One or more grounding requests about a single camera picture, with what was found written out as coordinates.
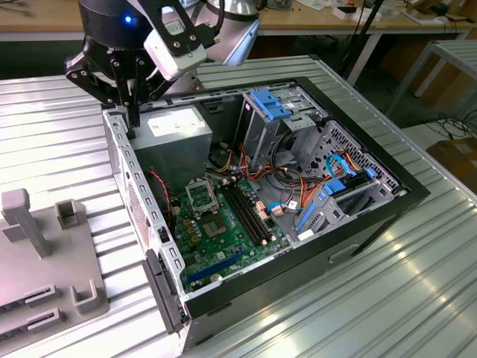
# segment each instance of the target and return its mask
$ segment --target slotted aluminum surface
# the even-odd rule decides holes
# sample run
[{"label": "slotted aluminum surface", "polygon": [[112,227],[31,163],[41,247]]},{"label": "slotted aluminum surface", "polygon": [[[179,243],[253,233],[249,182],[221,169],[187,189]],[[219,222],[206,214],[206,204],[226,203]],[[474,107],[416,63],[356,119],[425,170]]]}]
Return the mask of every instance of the slotted aluminum surface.
[{"label": "slotted aluminum surface", "polygon": [[477,79],[477,40],[436,41],[432,50]]},{"label": "slotted aluminum surface", "polygon": [[[187,353],[187,357],[474,357],[476,197],[320,61],[207,65],[206,88],[308,76],[432,192],[353,260]],[[176,357],[111,177],[97,101],[63,77],[0,82],[0,190],[32,208],[86,205],[110,311],[18,357]]]}]

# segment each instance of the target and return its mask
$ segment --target ram slot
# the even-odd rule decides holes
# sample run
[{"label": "ram slot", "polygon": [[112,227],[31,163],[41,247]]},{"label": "ram slot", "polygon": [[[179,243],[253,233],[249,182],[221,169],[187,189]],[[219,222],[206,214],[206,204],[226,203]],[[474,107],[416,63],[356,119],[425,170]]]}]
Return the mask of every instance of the ram slot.
[{"label": "ram slot", "polygon": [[244,226],[248,236],[255,246],[261,245],[263,240],[270,241],[271,235],[263,227],[258,216],[248,205],[243,194],[236,186],[227,186],[222,189],[222,194],[226,198],[233,212],[240,223]]}]

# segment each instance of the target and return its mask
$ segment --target expansion slot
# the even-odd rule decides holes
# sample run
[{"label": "expansion slot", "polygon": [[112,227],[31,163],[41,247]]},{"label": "expansion slot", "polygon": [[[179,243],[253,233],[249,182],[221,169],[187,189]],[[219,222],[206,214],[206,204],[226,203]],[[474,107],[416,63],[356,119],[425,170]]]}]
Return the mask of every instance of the expansion slot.
[{"label": "expansion slot", "polygon": [[216,263],[215,265],[212,265],[208,268],[205,268],[204,270],[202,271],[199,271],[199,272],[196,272],[194,274],[191,274],[189,277],[188,277],[188,281],[189,282],[193,282],[193,281],[196,281],[196,280],[200,280],[204,277],[207,277],[209,276],[210,274],[213,274],[214,272],[217,272],[219,270],[222,270],[222,269],[225,269],[226,267],[229,267],[231,265],[233,265],[234,263],[237,262],[237,260],[239,259],[239,257],[243,254],[243,252],[239,252],[238,254],[235,254],[233,255],[232,257],[229,257],[228,259],[224,260],[224,261],[221,261],[219,263]]}]

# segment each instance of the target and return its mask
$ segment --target gray 3d printed part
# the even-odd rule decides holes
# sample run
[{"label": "gray 3d printed part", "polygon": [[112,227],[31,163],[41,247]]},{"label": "gray 3d printed part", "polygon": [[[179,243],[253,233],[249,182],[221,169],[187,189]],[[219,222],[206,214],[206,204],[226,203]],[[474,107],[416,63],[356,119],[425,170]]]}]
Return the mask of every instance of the gray 3d printed part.
[{"label": "gray 3d printed part", "polygon": [[[0,356],[3,356],[105,313],[109,304],[82,203],[62,201],[56,207],[29,213],[26,191],[7,194],[7,200],[5,195],[1,198],[2,213],[10,220],[0,220]],[[38,260],[37,251],[26,236],[13,241],[5,237],[5,228],[10,228],[7,232],[12,230],[10,223],[20,226],[11,212],[16,207],[24,209],[23,216],[30,214],[48,243],[48,257]],[[79,293],[74,300],[71,286]]]},{"label": "gray 3d printed part", "polygon": [[40,313],[27,319],[28,332],[38,333],[61,321],[60,311],[57,307],[47,312]]},{"label": "gray 3d printed part", "polygon": [[33,308],[39,304],[43,304],[46,301],[52,300],[57,297],[58,291],[53,284],[40,287],[32,292],[25,294],[21,298],[16,298],[10,302],[2,302],[0,306],[0,314],[28,305]]},{"label": "gray 3d printed part", "polygon": [[90,295],[90,297],[84,298],[84,295],[86,295],[86,293],[78,293],[74,286],[69,287],[69,293],[72,298],[73,307],[80,315],[94,310],[97,306],[101,304],[101,297],[96,291],[94,280],[89,280],[89,288],[91,292],[89,292],[87,295]]},{"label": "gray 3d printed part", "polygon": [[69,229],[79,225],[78,211],[74,200],[60,201],[54,205],[54,213],[57,216],[61,229]]},{"label": "gray 3d printed part", "polygon": [[44,304],[47,301],[55,299],[58,294],[59,292],[57,291],[57,288],[52,283],[25,295],[25,304],[30,306],[30,308],[33,308],[39,304]]},{"label": "gray 3d printed part", "polygon": [[61,312],[58,307],[26,318],[23,322],[4,325],[0,329],[0,343],[6,344],[10,339],[16,336],[22,336],[22,333],[40,333],[61,322]]},{"label": "gray 3d printed part", "polygon": [[29,209],[30,196],[25,189],[3,192],[1,194],[1,213],[10,227],[2,230],[11,242],[25,237],[29,238],[39,256],[47,257],[50,254],[50,248]]}]

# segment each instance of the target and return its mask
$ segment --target metal bracket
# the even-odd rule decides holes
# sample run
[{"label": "metal bracket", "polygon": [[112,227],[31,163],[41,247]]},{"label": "metal bracket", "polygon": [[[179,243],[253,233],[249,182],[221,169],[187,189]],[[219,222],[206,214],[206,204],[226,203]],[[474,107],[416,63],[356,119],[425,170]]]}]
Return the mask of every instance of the metal bracket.
[{"label": "metal bracket", "polygon": [[162,260],[156,256],[154,251],[146,251],[146,260],[142,262],[142,267],[151,285],[157,308],[164,321],[167,333],[179,332],[183,327],[185,314],[180,310],[180,302],[177,297],[177,290],[171,281],[168,272],[162,267]]}]

